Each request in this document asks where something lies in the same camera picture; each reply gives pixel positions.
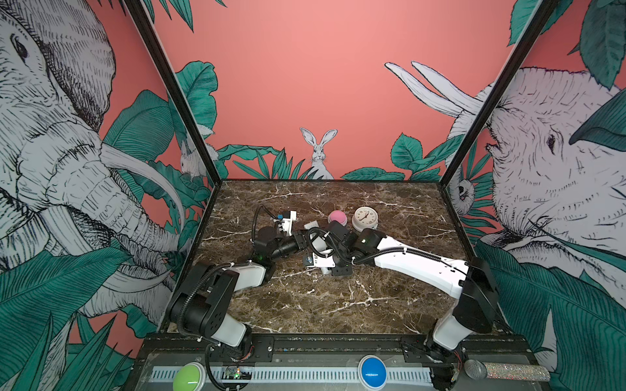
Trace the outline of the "white remote control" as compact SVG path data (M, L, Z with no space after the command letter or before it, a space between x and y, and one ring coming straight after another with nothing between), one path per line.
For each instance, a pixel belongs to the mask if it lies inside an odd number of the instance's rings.
M326 242L323 239L319 238L317 235L311 235L313 248L319 253L323 254L323 257L330 257L332 250L328 248ZM323 275L330 275L331 268L320 268Z

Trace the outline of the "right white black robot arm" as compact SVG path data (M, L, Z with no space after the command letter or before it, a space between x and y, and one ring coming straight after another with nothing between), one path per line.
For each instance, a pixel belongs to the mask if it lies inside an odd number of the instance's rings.
M337 222L315 235L324 241L324 255L341 266L369 265L422 281L451 297L455 305L435 322L424 349L442 355L455 350L473 333L492 331L498 315L499 290L489 265L479 257L452 259L404 244L365 228L350 231Z

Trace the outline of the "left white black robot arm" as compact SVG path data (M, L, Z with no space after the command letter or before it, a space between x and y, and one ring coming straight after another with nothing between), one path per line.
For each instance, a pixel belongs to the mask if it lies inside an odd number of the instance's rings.
M234 293L265 285L280 258L308 249L312 241L307 230L287 236L272 226L262 228L252 241L249 255L235 262L192 267L167 306L167 319L183 336L225 345L236 355L246 355L252 346L252 331L228 314Z

